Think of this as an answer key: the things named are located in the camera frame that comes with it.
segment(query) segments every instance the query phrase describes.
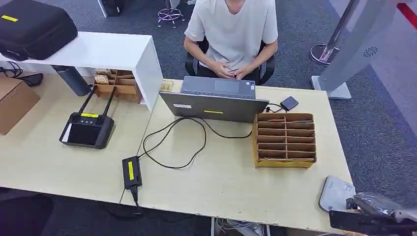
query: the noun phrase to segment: laptop lid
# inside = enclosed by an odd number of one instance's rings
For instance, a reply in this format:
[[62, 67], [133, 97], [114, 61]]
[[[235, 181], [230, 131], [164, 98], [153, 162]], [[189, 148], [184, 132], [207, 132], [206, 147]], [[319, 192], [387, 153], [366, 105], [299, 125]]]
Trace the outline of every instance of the laptop lid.
[[199, 117], [245, 123], [253, 123], [255, 115], [262, 113], [269, 103], [267, 100], [175, 92], [160, 91], [159, 94], [174, 116]]

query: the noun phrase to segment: white shelf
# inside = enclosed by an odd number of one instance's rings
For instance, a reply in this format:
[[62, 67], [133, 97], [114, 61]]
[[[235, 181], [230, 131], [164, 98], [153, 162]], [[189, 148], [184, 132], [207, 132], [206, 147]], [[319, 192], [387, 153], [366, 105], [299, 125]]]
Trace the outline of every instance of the white shelf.
[[[0, 55], [0, 61], [10, 59]], [[16, 63], [130, 70], [149, 110], [163, 79], [151, 35], [78, 32], [73, 41], [49, 58]]]

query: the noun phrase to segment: laptop touchpad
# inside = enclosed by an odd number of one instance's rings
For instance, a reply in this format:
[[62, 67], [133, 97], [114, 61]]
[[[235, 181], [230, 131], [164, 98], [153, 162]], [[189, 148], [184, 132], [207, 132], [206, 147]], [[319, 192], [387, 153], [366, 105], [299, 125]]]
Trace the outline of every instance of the laptop touchpad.
[[214, 90], [216, 92], [239, 93], [239, 82], [216, 80]]

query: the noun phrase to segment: white device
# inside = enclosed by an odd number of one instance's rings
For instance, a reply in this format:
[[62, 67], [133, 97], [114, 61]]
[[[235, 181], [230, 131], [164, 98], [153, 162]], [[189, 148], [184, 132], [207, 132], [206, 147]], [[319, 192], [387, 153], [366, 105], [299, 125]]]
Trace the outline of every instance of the white device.
[[355, 187], [338, 177], [328, 176], [323, 185], [319, 205], [325, 211], [346, 210], [346, 199], [356, 194]]
[[321, 76], [312, 76], [315, 90], [326, 91], [329, 98], [351, 99], [346, 81], [365, 68], [383, 49], [388, 27], [397, 4], [410, 0], [368, 0], [343, 48]]

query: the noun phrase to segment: white t-shirt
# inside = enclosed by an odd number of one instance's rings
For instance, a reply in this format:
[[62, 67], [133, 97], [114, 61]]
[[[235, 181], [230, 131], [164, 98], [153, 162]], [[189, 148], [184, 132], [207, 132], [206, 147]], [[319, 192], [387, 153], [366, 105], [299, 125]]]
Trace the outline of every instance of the white t-shirt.
[[228, 63], [233, 72], [256, 58], [261, 41], [277, 39], [275, 0], [246, 0], [235, 15], [225, 0], [198, 0], [185, 35], [194, 42], [205, 36], [210, 45], [206, 55]]

